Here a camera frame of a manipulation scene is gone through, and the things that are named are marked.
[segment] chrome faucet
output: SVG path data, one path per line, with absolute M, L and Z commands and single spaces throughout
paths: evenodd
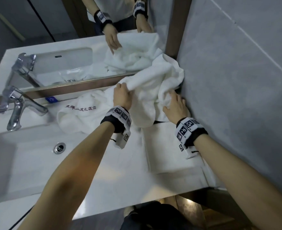
M 34 100 L 32 100 L 30 97 L 28 97 L 13 85 L 7 86 L 3 90 L 2 94 L 3 97 L 0 104 L 1 114 L 6 113 L 10 102 L 14 102 L 15 104 L 11 118 L 7 125 L 8 131 L 16 131 L 21 128 L 20 119 L 26 107 L 36 112 L 39 116 L 45 115 L 48 112 L 48 109 L 46 107 L 36 103 Z
M 32 84 L 32 86 L 43 87 L 44 85 L 37 80 L 33 73 L 36 57 L 35 54 L 27 56 L 26 53 L 21 53 L 11 69 Z

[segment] wrist tracker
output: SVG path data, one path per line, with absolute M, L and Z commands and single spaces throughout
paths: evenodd
M 112 140 L 115 141 L 116 147 L 123 149 L 131 134 L 131 117 L 128 111 L 121 106 L 115 106 L 106 113 L 101 123 L 106 121 L 111 122 L 115 127 L 114 133 L 117 134 Z
M 193 118 L 183 118 L 176 124 L 175 136 L 180 141 L 179 148 L 187 154 L 186 159 L 195 157 L 199 151 L 193 142 L 201 134 L 208 134 L 204 127 Z
M 101 31 L 104 30 L 104 27 L 110 23 L 113 25 L 113 22 L 108 16 L 105 16 L 100 10 L 97 10 L 94 14 L 94 21 L 99 24 Z
M 134 6 L 134 17 L 137 18 L 137 14 L 143 14 L 146 19 L 148 19 L 148 16 L 145 11 L 145 2 L 142 0 L 136 1 Z

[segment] blue label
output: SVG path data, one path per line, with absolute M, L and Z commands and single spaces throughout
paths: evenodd
M 55 97 L 46 97 L 45 98 L 49 103 L 55 103 L 58 102 L 58 100 Z

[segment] drain hole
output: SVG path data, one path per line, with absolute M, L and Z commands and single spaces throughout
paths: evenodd
M 54 147 L 53 152 L 54 152 L 55 154 L 61 154 L 61 153 L 63 153 L 63 152 L 65 151 L 65 149 L 66 149 L 65 143 L 58 143 L 58 144 L 56 144 L 56 146 Z

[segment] black pants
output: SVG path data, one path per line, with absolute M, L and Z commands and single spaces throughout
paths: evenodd
M 176 208 L 169 204 L 151 202 L 133 210 L 124 218 L 120 230 L 197 230 Z
M 118 22 L 115 22 L 113 23 L 113 25 L 115 26 L 118 32 L 137 29 L 136 19 L 133 15 Z M 104 35 L 104 33 L 100 29 L 99 24 L 95 23 L 94 27 L 97 35 Z

